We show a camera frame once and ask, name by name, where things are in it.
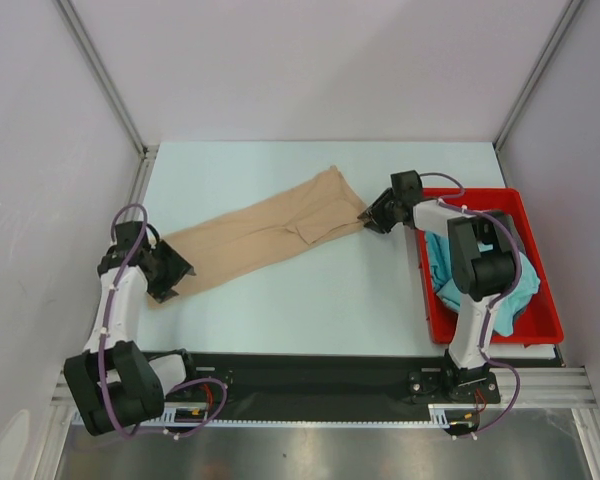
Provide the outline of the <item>red plastic bin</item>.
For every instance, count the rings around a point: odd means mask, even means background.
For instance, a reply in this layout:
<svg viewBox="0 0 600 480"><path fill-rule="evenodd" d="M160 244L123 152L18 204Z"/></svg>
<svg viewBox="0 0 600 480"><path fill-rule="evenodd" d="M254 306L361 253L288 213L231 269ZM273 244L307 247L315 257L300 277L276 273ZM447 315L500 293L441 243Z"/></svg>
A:
<svg viewBox="0 0 600 480"><path fill-rule="evenodd" d="M558 344L564 331L520 194L511 188L427 188L444 219L417 232L429 331L448 344L464 300L499 301L492 342Z"/></svg>

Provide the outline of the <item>teal t shirt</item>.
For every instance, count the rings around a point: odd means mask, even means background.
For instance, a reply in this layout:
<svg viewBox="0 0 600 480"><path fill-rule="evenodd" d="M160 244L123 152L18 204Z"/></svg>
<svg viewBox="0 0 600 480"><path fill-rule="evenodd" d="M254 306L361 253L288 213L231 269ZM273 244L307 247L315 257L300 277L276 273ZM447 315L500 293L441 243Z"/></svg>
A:
<svg viewBox="0 0 600 480"><path fill-rule="evenodd" d="M516 288L501 303L494 322L494 331L509 337L514 333L516 319L523 313L532 297L539 291L540 279L525 254L520 253L522 273ZM436 259L430 268L434 293L449 310L458 313L462 294L456 287L450 269L449 260Z"/></svg>

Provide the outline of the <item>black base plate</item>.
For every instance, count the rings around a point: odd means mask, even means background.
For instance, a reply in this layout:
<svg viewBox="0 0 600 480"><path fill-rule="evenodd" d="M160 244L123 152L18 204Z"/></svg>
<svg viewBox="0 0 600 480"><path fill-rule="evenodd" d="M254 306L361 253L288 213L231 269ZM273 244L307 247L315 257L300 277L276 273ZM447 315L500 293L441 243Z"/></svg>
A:
<svg viewBox="0 0 600 480"><path fill-rule="evenodd" d="M494 359L474 373L445 357L183 354L187 386L177 405L209 401L219 420L389 424L424 420L433 404L468 411L512 407L532 373L554 360Z"/></svg>

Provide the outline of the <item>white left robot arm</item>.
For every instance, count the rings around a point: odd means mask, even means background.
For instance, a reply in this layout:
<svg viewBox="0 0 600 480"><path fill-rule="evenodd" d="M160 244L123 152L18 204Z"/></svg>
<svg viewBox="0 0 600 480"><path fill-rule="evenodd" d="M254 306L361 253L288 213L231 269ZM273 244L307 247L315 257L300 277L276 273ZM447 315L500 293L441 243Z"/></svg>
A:
<svg viewBox="0 0 600 480"><path fill-rule="evenodd" d="M165 397L187 400L200 374L183 355L150 360L136 344L141 306L178 296L177 284L194 267L161 239L152 225L127 221L113 227L113 244L97 267L101 298L83 351L65 360L63 373L87 431L93 436L160 417Z"/></svg>

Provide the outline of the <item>aluminium frame rail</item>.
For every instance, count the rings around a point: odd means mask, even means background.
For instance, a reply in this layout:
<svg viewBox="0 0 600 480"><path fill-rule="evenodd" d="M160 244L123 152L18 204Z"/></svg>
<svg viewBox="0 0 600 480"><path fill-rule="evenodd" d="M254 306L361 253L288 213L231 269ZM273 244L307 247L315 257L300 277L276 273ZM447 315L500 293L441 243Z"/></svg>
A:
<svg viewBox="0 0 600 480"><path fill-rule="evenodd" d="M439 369L216 369L200 374L224 381L229 400L255 394L323 398L328 396L387 395L415 397L425 404L468 404L479 389L487 403L519 408L589 408L597 405L588 376L582 368L498 368L486 377L463 384L454 394L443 385Z"/></svg>

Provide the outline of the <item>left rear aluminium post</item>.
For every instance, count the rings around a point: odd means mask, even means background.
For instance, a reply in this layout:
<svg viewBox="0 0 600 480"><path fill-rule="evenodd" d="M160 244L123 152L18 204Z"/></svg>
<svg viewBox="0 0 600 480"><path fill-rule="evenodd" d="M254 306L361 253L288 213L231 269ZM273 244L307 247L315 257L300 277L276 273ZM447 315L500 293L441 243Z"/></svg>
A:
<svg viewBox="0 0 600 480"><path fill-rule="evenodd" d="M74 2L70 0L53 0L52 4L58 11L66 29L74 40L87 68L93 75L96 84L100 88L101 93L116 117L127 140L136 154L140 158L143 158L147 152L147 146L142 140L139 130L130 115L122 95L111 77L96 44L74 5Z"/></svg>

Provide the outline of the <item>light blue t shirt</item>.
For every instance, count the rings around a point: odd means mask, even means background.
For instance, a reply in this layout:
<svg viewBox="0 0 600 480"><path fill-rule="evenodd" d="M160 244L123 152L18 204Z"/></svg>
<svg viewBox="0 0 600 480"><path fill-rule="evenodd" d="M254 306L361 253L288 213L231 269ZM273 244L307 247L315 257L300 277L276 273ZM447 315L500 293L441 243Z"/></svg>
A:
<svg viewBox="0 0 600 480"><path fill-rule="evenodd" d="M438 293L452 280L449 242L446 237L426 231L425 246L432 288Z"/></svg>

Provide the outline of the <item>right rear aluminium post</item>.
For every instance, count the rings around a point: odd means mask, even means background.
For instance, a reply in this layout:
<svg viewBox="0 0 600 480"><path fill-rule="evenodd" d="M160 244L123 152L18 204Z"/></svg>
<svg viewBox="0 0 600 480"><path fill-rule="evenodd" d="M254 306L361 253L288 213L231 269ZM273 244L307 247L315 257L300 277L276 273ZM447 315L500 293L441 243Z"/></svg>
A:
<svg viewBox="0 0 600 480"><path fill-rule="evenodd" d="M523 115L534 92L586 4L587 1L585 0L569 0L566 2L492 142L496 154L499 154L503 150L519 118Z"/></svg>

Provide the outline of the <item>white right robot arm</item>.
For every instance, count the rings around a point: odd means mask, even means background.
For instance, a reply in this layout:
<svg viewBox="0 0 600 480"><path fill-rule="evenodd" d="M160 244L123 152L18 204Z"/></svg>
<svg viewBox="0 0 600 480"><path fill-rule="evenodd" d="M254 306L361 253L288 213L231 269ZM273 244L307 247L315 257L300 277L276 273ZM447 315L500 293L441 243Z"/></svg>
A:
<svg viewBox="0 0 600 480"><path fill-rule="evenodd" d="M448 240L452 280L462 297L433 393L451 402L470 402L478 389L493 382L494 362L488 355L493 324L522 273L508 215L458 207L442 197L427 199L422 176L411 170L392 174L391 186L358 219L379 234L403 224Z"/></svg>

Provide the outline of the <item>beige t shirt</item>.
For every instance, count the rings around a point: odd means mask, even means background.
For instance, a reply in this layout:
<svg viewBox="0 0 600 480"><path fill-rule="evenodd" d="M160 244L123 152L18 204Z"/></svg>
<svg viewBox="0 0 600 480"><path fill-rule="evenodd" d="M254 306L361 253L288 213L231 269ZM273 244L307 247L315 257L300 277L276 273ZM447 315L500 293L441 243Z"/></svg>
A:
<svg viewBox="0 0 600 480"><path fill-rule="evenodd" d="M312 179L241 210L166 236L194 267L163 303L151 310L224 285L363 229L365 202L334 166Z"/></svg>

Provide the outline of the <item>aluminium post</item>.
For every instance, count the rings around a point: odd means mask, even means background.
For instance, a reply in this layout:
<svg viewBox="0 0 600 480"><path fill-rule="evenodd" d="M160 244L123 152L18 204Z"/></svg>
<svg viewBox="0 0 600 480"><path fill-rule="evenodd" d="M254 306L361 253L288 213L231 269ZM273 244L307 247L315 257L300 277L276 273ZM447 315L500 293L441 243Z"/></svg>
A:
<svg viewBox="0 0 600 480"><path fill-rule="evenodd" d="M569 0L566 2L492 142L496 154L499 154L503 150L519 118L523 115L534 92L586 4L587 1L585 0Z"/></svg>
<svg viewBox="0 0 600 480"><path fill-rule="evenodd" d="M87 68L93 75L96 84L100 88L101 93L116 117L127 140L136 154L140 158L143 158L147 152L147 146L142 140L139 130L130 115L122 95L111 77L96 44L74 5L74 2L70 0L53 0L52 4L58 11L66 29L74 40Z"/></svg>

